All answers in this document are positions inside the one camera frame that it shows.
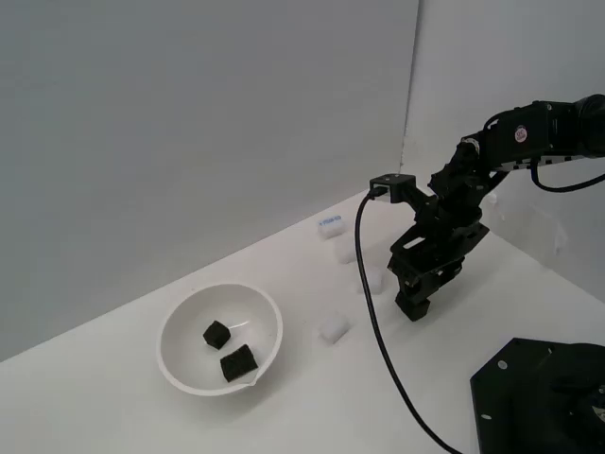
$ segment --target white tabletop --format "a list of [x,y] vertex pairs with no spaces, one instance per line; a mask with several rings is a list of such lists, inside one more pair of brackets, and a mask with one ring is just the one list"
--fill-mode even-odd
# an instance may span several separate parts
[[[355,264],[339,265],[316,221],[341,214],[351,231],[360,197],[293,225],[181,280],[0,363],[4,453],[438,453],[416,426],[378,353]],[[367,263],[412,222],[405,205],[371,202]],[[181,393],[154,356],[171,306],[213,281],[266,290],[282,309],[284,341],[256,387],[234,396]],[[394,276],[375,298],[400,377],[427,423],[478,452],[470,377],[513,337],[605,344],[605,305],[488,235],[463,272],[410,322],[393,302]],[[352,330],[328,346],[316,330],[333,311]]]

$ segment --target gray wall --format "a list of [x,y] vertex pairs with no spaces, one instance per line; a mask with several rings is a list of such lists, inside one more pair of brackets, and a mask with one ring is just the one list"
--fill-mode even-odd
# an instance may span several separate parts
[[[451,158],[461,136],[534,99],[605,94],[600,0],[424,0],[404,147],[423,180]],[[552,166],[549,185],[605,172],[605,160]],[[574,194],[537,189],[528,171],[509,176],[485,206],[493,230],[605,300],[605,183]],[[563,245],[556,251],[555,246]]]
[[416,16],[2,2],[0,360],[396,169]]

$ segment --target white foam cube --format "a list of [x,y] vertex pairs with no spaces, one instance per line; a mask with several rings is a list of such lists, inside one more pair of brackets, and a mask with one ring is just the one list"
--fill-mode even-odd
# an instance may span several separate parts
[[342,216],[335,215],[318,222],[318,234],[323,239],[332,238],[344,233],[346,230]]
[[[375,267],[374,265],[366,265],[366,277],[368,278],[368,287],[370,287],[370,293],[372,295],[379,295],[382,293],[382,281],[384,276],[384,271],[380,267]],[[356,285],[355,290],[357,293],[363,293],[363,288],[361,287],[361,276],[359,276],[359,271],[355,273]]]
[[355,262],[355,241],[353,235],[339,236],[333,241],[334,257],[338,263],[347,264]]
[[336,343],[351,329],[349,320],[340,313],[330,315],[320,326],[320,337],[330,344]]

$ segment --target white bowl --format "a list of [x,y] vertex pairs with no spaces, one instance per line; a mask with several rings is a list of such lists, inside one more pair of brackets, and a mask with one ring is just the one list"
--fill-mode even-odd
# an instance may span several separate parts
[[[220,349],[207,345],[203,333],[217,320],[230,328]],[[275,359],[284,324],[275,302],[260,288],[235,282],[203,288],[179,303],[166,317],[158,337],[160,370],[175,387],[195,395],[235,393],[256,384]],[[220,359],[246,343],[258,369],[228,383]]]

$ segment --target black cable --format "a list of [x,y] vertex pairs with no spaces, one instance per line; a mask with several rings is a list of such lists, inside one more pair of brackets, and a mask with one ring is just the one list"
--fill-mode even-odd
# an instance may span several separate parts
[[355,218],[355,230],[354,230],[354,240],[355,240],[355,255],[357,256],[357,266],[359,267],[359,276],[361,277],[361,286],[363,287],[364,295],[366,296],[366,302],[368,303],[368,311],[370,312],[370,320],[372,322],[372,329],[374,331],[374,335],[376,336],[376,341],[378,342],[378,348],[380,349],[380,353],[382,354],[382,358],[387,364],[387,369],[389,369],[390,377],[395,382],[395,386],[399,391],[399,394],[403,397],[404,402],[406,402],[407,409],[418,423],[418,425],[426,432],[426,434],[439,446],[441,446],[445,451],[450,454],[461,454],[459,451],[456,451],[450,445],[448,445],[444,440],[439,438],[437,435],[423,420],[421,415],[414,408],[414,404],[412,404],[409,396],[407,395],[407,391],[404,388],[404,385],[401,383],[397,372],[395,371],[395,367],[390,360],[389,352],[387,351],[387,346],[385,345],[384,340],[382,339],[382,334],[380,333],[380,327],[378,326],[378,320],[376,318],[376,311],[374,310],[374,303],[372,301],[372,294],[370,293],[370,286],[368,285],[368,277],[366,276],[366,269],[363,265],[363,256],[361,254],[361,239],[360,239],[360,228],[361,228],[361,215],[363,214],[363,210],[368,203],[368,201],[373,201],[376,197],[380,197],[387,193],[387,189],[385,187],[377,186],[368,192],[366,197],[364,197],[363,201],[359,204],[359,209],[357,210],[357,216]]
[[594,186],[597,183],[605,182],[605,173],[604,173],[602,175],[599,175],[598,177],[594,177],[592,180],[588,180],[586,182],[577,183],[577,184],[570,184],[569,186],[561,186],[561,187],[544,186],[542,183],[540,183],[540,179],[538,178],[538,161],[536,161],[536,160],[531,161],[530,169],[531,169],[531,180],[533,181],[533,183],[536,186],[538,186],[540,189],[542,189],[543,191],[547,191],[547,192],[557,192],[559,194],[563,194],[566,192],[579,191],[581,189],[586,189],[587,187]]

